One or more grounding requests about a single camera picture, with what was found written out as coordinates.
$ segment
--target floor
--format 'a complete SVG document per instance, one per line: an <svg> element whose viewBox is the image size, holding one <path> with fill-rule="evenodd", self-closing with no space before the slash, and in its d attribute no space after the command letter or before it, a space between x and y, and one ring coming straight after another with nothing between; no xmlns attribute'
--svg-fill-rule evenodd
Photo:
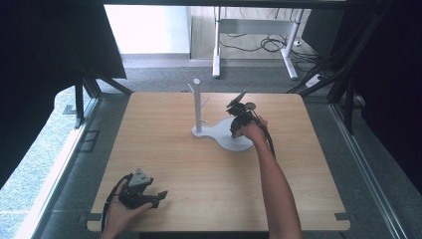
<svg viewBox="0 0 422 239"><path fill-rule="evenodd" d="M311 51L306 48L297 50ZM188 90L186 81L199 77L205 80L206 91L210 92L238 92L239 84L242 84L253 92L282 93L298 82L288 78L279 59L280 55L264 59L228 59L222 62L222 80L214 80L207 56L190 59L186 54L124 55L128 80L118 81L133 91L182 92ZM168 81L163 84L157 79ZM79 143L74 144L76 152L71 155L67 155L61 145L78 134L74 130L74 92L67 89L58 94L56 109L45 129L20 168L0 191L1 238L26 238L25 231L31 230L35 232L34 238L99 237L99 233L88 231L85 223L128 101L128 96L113 87L102 81L99 84L104 93L96 104L85 96L86 111L91 114L84 131L79 134ZM306 238L422 238L421 195L367 128L360 117L360 109L354 111L354 135L343 130L337 120L341 118L341 104L331 106L326 102L324 96L328 90L321 89L306 97L305 102L352 227L345 232L305 232ZM66 168L55 167L58 155L67 156ZM46 184L51 184L48 179L51 174L63 175L62 180L53 183L55 194L45 191ZM37 202L43 204L38 209L35 208ZM40 214L40 208L46 212ZM38 218L40 224L28 223L28 215ZM397 228L403 232L394 233ZM192 237L186 234L143 236ZM252 238L263 236L265 234L248 235ZM135 233L122 236L137 237Z"/></svg>

